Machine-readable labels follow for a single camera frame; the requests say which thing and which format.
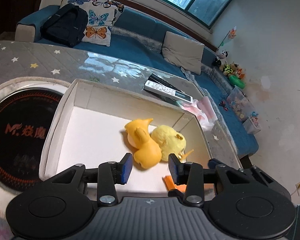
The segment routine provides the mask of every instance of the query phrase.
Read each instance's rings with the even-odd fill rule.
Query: black remote control
[[[171,85],[170,83],[168,83],[167,81],[163,80],[162,78],[156,76],[153,73],[150,75],[150,77],[148,78],[148,80],[156,82],[156,83],[159,83],[159,84],[164,85],[164,86],[166,86],[168,88],[172,88],[172,89],[174,89],[176,91],[179,91],[179,92],[183,93],[180,89],[176,88],[175,86]]]

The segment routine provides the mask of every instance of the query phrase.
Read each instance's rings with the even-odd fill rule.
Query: yellow rubber duck
[[[149,119],[136,119],[129,123],[127,123],[124,128],[128,133],[128,142],[131,146],[140,149],[142,143],[140,142],[140,138],[136,135],[135,131],[138,127],[142,128],[145,131],[148,131],[149,124],[153,121],[153,118]]]
[[[186,139],[172,127],[167,125],[158,126],[153,130],[151,138],[161,149],[161,160],[167,162],[170,153],[174,153],[179,159],[182,159],[184,156],[183,151],[186,148]]]
[[[133,158],[144,169],[155,166],[161,160],[160,147],[148,132],[148,126],[152,120],[152,118],[137,119],[127,123],[124,127],[128,133],[129,143],[139,149],[134,153]]]
[[[157,165],[161,160],[161,150],[159,145],[151,139],[149,133],[142,128],[137,128],[135,134],[139,137],[142,143],[133,158],[144,169],[149,169]]]

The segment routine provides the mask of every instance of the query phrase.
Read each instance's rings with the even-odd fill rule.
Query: sofa armrest
[[[59,5],[48,5],[17,23],[15,41],[36,42],[40,40],[40,27],[59,10]]]

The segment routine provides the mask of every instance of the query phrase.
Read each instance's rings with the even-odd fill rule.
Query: beige pillow
[[[162,55],[170,64],[200,75],[203,48],[204,44],[198,41],[166,32],[162,45]]]

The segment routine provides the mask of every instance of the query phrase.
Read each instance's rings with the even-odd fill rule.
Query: plastic storage box
[[[250,117],[243,123],[243,127],[247,131],[248,134],[256,134],[257,132],[261,131],[260,124],[255,126]]]
[[[246,121],[255,111],[254,106],[246,97],[244,97],[241,89],[237,86],[234,87],[231,94],[227,97],[227,102],[241,122]]]

